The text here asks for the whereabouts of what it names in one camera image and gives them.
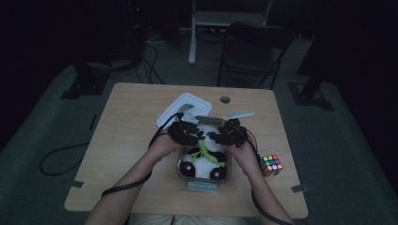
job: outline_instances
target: white container lid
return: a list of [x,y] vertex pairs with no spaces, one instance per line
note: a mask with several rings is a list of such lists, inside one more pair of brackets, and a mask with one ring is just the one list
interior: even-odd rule
[[[162,114],[157,120],[158,128],[163,126],[164,123],[175,113],[184,113],[182,120],[190,122],[196,115],[209,115],[213,106],[210,102],[203,100],[191,93],[184,93],[179,96]],[[176,118],[172,119],[167,123],[167,127],[171,126],[175,122]]]

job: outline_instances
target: power cord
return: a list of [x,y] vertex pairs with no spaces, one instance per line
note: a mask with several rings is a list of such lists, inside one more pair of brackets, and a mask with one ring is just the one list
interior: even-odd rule
[[[145,74],[147,74],[148,70],[146,69],[145,64],[141,64],[141,66],[144,66]],[[140,76],[140,74],[138,73],[138,69],[135,70],[135,74],[137,75],[138,82],[139,82],[139,83],[143,83],[143,81],[141,80],[141,76]]]
[[147,83],[150,83],[149,77],[148,77],[148,68],[146,67],[146,64],[145,64],[145,63],[143,63],[143,66],[144,66],[144,68],[145,68],[145,77],[146,77]]
[[131,59],[129,63],[125,65],[121,65],[119,67],[110,67],[110,68],[98,68],[90,66],[91,68],[100,71],[100,72],[118,72],[118,71],[128,71],[137,68],[142,62],[141,58]]
[[153,41],[154,39],[157,39],[157,38],[159,38],[159,37],[162,37],[162,35],[156,35],[156,36],[150,38],[149,40],[146,40],[145,43],[148,43],[148,44],[164,44],[164,43],[166,43],[166,42],[169,41],[168,38],[163,39],[163,40],[161,40],[161,41]]
[[151,46],[151,45],[148,45],[148,44],[145,44],[145,46],[148,47],[148,48],[150,48],[150,49],[152,49],[152,50],[155,52],[155,59],[153,60],[153,63],[152,63],[152,64],[150,64],[150,63],[143,57],[144,62],[147,63],[147,64],[149,65],[149,67],[150,67],[149,75],[148,75],[149,82],[150,82],[150,83],[153,83],[153,81],[152,81],[152,71],[153,71],[153,72],[155,73],[156,77],[158,78],[158,80],[161,82],[161,84],[164,84],[164,82],[161,80],[161,77],[159,76],[158,72],[154,69],[155,63],[156,63],[156,61],[158,60],[158,55],[159,55],[159,54],[158,54],[158,50],[157,50],[155,47],[153,47],[153,46]]
[[57,175],[62,175],[62,174],[68,173],[68,172],[70,172],[71,170],[73,170],[74,168],[76,168],[77,166],[79,166],[80,163],[82,163],[83,158],[81,158],[81,159],[80,159],[78,162],[76,162],[72,167],[68,168],[67,170],[64,170],[63,172],[46,172],[46,171],[44,170],[44,162],[46,161],[46,159],[47,159],[49,156],[51,156],[51,155],[53,155],[53,154],[55,154],[55,153],[57,153],[57,152],[65,151],[65,150],[68,150],[68,149],[70,149],[70,148],[76,148],[76,147],[85,146],[85,145],[89,145],[89,144],[90,144],[90,142],[84,142],[84,143],[79,143],[79,144],[75,144],[75,145],[72,145],[72,146],[56,148],[56,149],[54,149],[53,151],[47,153],[47,154],[41,159],[41,162],[40,162],[40,164],[39,164],[39,166],[38,166],[38,169],[40,170],[41,173],[43,173],[43,174],[45,174],[45,175],[49,175],[49,176],[57,176]]
[[141,65],[142,65],[143,63],[140,63],[132,72],[129,72],[129,73],[126,73],[126,74],[123,74],[123,75],[120,75],[120,76],[114,76],[113,74],[111,74],[111,76],[109,77],[109,80],[114,80],[114,79],[120,79],[120,78],[125,78],[125,77],[128,77],[128,76],[130,76],[131,75],[131,73],[136,73],[137,74],[137,76],[138,76],[138,69],[140,69],[141,68]]
[[222,35],[215,31],[207,29],[206,31],[199,32],[195,35],[196,39],[200,42],[205,42],[207,44],[221,44]]

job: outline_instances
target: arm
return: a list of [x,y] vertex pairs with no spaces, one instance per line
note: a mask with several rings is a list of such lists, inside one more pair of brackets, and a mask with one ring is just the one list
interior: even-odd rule
[[[168,134],[160,135],[144,155],[114,185],[123,186],[143,179],[163,157],[180,147]],[[123,224],[129,216],[143,185],[102,197],[85,224]]]
[[[266,179],[264,179],[264,176],[258,166],[256,155],[250,145],[245,142],[239,148],[236,148],[235,146],[229,146],[228,150],[237,160],[237,164],[239,164],[243,172],[248,176],[255,199],[258,201],[261,208],[263,208],[273,217],[293,224],[292,218],[284,210],[278,199],[273,194]],[[261,213],[260,219],[264,225],[275,224]]]

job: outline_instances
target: dark background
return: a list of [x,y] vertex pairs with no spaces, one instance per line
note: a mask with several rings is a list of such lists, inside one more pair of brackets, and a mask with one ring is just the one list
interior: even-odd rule
[[[262,8],[259,0],[198,2],[207,10]],[[151,26],[177,41],[178,28],[191,22],[191,2],[183,0],[5,0],[0,10],[0,96],[6,102],[0,149],[66,66],[137,57],[132,25]],[[339,88],[395,190],[397,12],[396,0],[277,0],[268,20],[314,37],[298,73]]]

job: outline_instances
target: wooden table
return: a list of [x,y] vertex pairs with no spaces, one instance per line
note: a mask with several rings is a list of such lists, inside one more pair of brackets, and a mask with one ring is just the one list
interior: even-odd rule
[[[105,106],[75,181],[65,202],[70,211],[91,211],[103,190],[111,187],[144,154],[158,129],[156,120],[181,94],[192,93],[211,102],[211,116],[222,117],[232,111],[254,111],[240,118],[258,143],[261,156],[277,154],[283,170],[267,181],[292,218],[307,217],[274,94],[269,90],[202,86],[118,83]],[[228,104],[220,98],[231,98]],[[165,157],[153,170],[131,212],[142,214],[258,217],[246,176],[232,160],[230,179],[217,192],[195,192],[176,173],[177,151]]]

